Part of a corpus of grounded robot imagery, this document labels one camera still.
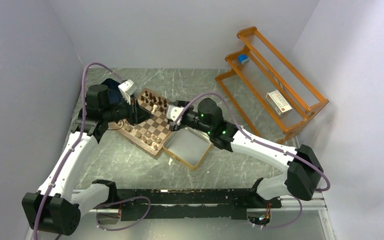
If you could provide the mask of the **white chess pawn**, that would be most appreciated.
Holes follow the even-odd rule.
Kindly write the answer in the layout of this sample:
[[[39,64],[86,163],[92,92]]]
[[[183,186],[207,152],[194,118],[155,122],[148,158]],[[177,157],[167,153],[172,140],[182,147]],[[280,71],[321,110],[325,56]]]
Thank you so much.
[[[152,146],[153,141],[152,141],[151,139],[147,139],[147,140],[146,140],[146,144],[147,144],[148,146]]]

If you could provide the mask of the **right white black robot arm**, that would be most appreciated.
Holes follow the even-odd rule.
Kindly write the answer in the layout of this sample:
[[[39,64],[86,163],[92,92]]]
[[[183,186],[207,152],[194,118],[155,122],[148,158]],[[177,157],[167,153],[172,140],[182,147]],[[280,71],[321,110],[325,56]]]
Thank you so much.
[[[318,190],[324,171],[310,146],[294,148],[256,136],[236,121],[225,120],[222,109],[211,98],[203,99],[197,109],[190,101],[177,100],[168,106],[166,114],[171,131],[186,127],[200,131],[220,150],[251,156],[281,171],[278,176],[255,182],[249,197],[255,207],[283,195],[309,201]]]

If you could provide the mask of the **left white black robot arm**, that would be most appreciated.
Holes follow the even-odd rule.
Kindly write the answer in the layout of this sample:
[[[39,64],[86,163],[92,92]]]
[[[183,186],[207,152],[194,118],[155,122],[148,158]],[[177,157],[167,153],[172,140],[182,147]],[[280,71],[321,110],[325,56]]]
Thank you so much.
[[[39,189],[22,199],[31,239],[37,240],[40,231],[69,236],[90,210],[121,204],[113,181],[97,179],[77,196],[73,196],[73,190],[81,166],[100,143],[109,123],[127,120],[137,125],[152,118],[151,112],[138,103],[137,88],[127,80],[116,88],[96,84],[81,90],[80,117],[70,128],[61,157]]]

